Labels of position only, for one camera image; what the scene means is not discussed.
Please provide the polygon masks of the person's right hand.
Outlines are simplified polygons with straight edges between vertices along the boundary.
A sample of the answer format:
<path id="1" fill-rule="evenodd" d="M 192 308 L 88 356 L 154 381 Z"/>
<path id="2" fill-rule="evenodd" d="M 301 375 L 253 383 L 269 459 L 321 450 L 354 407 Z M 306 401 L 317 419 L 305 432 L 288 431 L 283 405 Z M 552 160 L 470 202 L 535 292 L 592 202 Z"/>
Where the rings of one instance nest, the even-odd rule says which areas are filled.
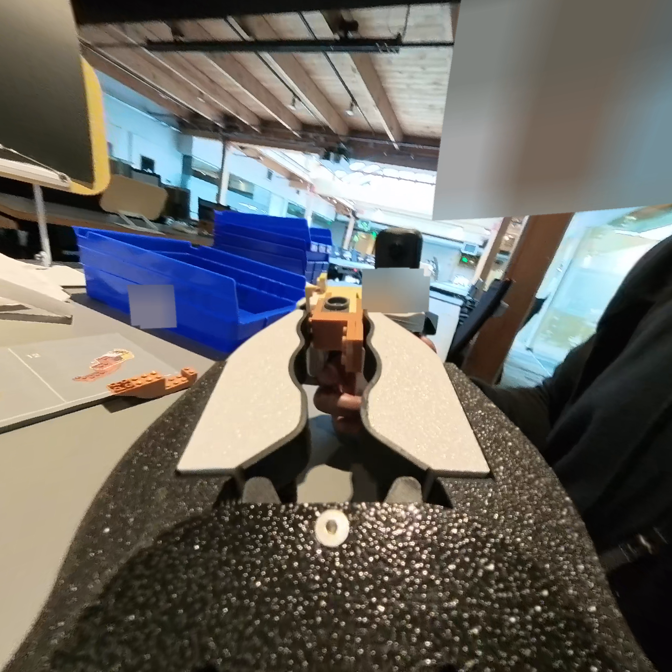
<path id="1" fill-rule="evenodd" d="M 317 377 L 314 404 L 331 417 L 336 432 L 357 435 L 363 429 L 362 395 L 357 392 L 356 374 L 345 371 L 340 360 L 329 361 Z"/>

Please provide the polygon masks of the person's right forearm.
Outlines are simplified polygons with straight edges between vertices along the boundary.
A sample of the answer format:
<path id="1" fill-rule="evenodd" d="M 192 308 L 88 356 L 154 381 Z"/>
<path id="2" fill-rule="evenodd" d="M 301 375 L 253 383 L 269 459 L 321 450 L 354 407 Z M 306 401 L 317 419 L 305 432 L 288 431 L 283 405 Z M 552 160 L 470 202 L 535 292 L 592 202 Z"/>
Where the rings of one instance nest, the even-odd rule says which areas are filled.
<path id="1" fill-rule="evenodd" d="M 607 312 L 597 331 L 535 386 L 470 379 L 552 466 L 619 463 L 656 455 L 671 463 L 671 295 Z"/>

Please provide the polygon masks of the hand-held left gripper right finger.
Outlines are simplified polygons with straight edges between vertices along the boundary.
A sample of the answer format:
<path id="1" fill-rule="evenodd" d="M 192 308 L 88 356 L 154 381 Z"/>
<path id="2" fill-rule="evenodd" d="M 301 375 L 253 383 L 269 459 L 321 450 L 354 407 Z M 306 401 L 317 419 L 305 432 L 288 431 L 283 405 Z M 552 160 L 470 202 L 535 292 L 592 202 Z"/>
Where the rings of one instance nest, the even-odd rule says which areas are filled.
<path id="1" fill-rule="evenodd" d="M 440 357 L 390 317 L 367 317 L 366 343 L 374 359 L 360 411 L 367 432 L 433 475 L 490 475 Z"/>

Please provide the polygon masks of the black ceiling light track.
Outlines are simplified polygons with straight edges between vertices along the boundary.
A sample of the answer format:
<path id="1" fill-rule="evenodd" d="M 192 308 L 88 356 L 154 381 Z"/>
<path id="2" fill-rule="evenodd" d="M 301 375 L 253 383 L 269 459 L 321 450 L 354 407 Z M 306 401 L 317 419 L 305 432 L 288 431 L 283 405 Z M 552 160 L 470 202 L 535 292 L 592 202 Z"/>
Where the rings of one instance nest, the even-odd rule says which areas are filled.
<path id="1" fill-rule="evenodd" d="M 176 39 L 149 40 L 140 46 L 152 53 L 398 53 L 402 48 L 411 47 L 400 37 L 362 38 L 338 36 L 334 38 L 311 39 L 262 39 L 262 40 L 222 40 L 222 39 Z"/>

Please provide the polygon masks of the tan and brown toy brick model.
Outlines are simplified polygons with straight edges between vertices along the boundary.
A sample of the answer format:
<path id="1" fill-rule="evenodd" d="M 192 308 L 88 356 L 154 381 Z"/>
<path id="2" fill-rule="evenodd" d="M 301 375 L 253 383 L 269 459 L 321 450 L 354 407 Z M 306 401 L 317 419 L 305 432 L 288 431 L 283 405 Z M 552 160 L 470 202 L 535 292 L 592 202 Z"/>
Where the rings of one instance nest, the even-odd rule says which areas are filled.
<path id="1" fill-rule="evenodd" d="M 336 360 L 345 374 L 345 391 L 358 394 L 365 359 L 362 289 L 332 286 L 324 272 L 307 285 L 305 312 L 308 377 L 316 380 L 324 366 Z"/>

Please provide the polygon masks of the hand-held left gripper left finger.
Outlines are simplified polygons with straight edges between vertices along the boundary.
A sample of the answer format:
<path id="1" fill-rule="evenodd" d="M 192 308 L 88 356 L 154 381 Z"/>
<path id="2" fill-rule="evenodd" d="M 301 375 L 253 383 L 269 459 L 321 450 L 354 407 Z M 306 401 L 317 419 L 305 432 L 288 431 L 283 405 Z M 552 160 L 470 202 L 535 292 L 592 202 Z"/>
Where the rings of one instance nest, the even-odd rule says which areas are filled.
<path id="1" fill-rule="evenodd" d="M 180 475 L 233 475 L 298 437 L 307 396 L 295 372 L 304 310 L 263 328 L 226 359 L 177 463 Z"/>

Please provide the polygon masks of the brown toy brick hull piece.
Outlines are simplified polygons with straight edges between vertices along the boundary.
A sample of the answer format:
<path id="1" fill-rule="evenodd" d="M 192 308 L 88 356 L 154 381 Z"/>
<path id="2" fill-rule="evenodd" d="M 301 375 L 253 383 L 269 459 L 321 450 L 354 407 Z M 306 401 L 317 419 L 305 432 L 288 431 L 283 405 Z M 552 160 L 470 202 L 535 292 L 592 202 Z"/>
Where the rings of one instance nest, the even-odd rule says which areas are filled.
<path id="1" fill-rule="evenodd" d="M 197 381 L 195 369 L 184 367 L 179 374 L 164 376 L 156 371 L 107 385 L 115 397 L 158 399 L 191 388 Z"/>

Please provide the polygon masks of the dark office table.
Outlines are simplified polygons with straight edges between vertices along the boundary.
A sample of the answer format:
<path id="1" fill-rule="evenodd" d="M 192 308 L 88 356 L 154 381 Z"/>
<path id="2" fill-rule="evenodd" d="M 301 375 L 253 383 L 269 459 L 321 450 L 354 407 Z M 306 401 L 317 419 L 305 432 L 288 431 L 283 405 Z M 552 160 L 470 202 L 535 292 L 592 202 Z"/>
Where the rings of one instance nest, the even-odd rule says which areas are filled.
<path id="1" fill-rule="evenodd" d="M 44 202 L 46 223 L 61 226 L 81 226 L 93 229 L 134 231 L 151 235 L 203 237 L 198 228 L 189 228 L 185 224 L 168 225 L 147 222 L 130 215 L 94 212 L 85 208 Z M 1 214 L 15 220 L 38 222 L 37 206 L 32 197 L 1 194 Z"/>

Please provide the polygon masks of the grey instruction booklet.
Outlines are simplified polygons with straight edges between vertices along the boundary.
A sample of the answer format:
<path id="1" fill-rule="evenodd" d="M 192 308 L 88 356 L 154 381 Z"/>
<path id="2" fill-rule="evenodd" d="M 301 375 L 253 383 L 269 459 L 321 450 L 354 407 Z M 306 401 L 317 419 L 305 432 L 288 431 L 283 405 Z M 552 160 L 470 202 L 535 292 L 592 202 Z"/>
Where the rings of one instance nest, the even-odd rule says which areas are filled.
<path id="1" fill-rule="evenodd" d="M 96 405 L 107 386 L 168 364 L 118 333 L 42 341 L 1 348 L 1 432 Z"/>

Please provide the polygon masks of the blue plastic storage bin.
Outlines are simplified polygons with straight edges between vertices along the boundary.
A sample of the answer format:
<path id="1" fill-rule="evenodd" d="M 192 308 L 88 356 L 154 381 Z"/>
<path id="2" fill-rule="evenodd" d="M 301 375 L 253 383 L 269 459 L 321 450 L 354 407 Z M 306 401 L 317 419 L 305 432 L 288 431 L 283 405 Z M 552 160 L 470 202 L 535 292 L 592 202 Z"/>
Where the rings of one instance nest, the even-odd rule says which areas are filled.
<path id="1" fill-rule="evenodd" d="M 73 231 L 81 263 L 119 278 L 138 280 L 152 274 L 214 287 L 214 280 L 204 279 L 206 273 L 214 273 L 237 285 L 290 299 L 298 298 L 307 284 L 297 273 L 182 240 L 79 226 Z"/>
<path id="2" fill-rule="evenodd" d="M 306 219 L 219 210 L 213 246 L 313 282 L 328 272 L 332 236 Z"/>
<path id="3" fill-rule="evenodd" d="M 206 273 L 204 278 L 215 281 L 211 287 L 152 274 L 129 280 L 82 266 L 88 296 L 127 315 L 130 315 L 128 288 L 171 285 L 176 312 L 176 327 L 171 331 L 223 353 L 234 351 L 258 331 L 292 312 L 305 296 L 305 290 L 295 299 L 275 296 L 237 285 L 214 273 Z"/>

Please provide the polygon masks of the white tablet stand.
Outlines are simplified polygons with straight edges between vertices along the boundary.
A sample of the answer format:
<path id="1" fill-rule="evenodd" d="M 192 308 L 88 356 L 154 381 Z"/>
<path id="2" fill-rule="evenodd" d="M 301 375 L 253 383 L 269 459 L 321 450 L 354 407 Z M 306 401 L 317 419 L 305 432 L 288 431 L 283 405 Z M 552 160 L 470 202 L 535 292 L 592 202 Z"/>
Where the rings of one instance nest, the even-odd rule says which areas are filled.
<path id="1" fill-rule="evenodd" d="M 39 267 L 42 267 L 45 270 L 51 268 L 53 259 L 44 213 L 44 197 L 42 193 L 42 187 L 46 186 L 49 188 L 63 188 L 68 190 L 71 186 L 70 178 L 64 173 L 47 167 L 45 164 L 37 161 L 36 159 L 29 158 L 29 156 L 4 145 L 1 146 L 1 176 L 15 181 L 28 183 L 32 186 L 34 197 L 33 200 L 37 206 L 38 213 L 37 224 L 40 238 L 41 262 L 41 266 Z M 1 304 L 22 305 L 10 302 L 6 299 L 1 299 Z M 45 310 L 40 310 L 37 308 L 34 309 L 48 313 Z M 57 323 L 70 324 L 72 322 L 72 318 L 64 318 L 57 315 L 53 316 L 56 318 Z"/>

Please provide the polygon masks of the wooden pillar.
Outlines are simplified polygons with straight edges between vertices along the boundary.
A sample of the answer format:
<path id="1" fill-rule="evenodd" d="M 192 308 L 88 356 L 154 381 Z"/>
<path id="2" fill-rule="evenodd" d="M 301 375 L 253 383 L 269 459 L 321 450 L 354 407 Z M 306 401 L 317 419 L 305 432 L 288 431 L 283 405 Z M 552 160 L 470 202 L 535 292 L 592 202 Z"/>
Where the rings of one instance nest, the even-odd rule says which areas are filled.
<path id="1" fill-rule="evenodd" d="M 467 376 L 488 384 L 496 382 L 573 217 L 573 212 L 566 212 L 526 218 L 505 276 L 511 280 L 505 297 L 508 307 L 478 333 L 462 365 Z"/>

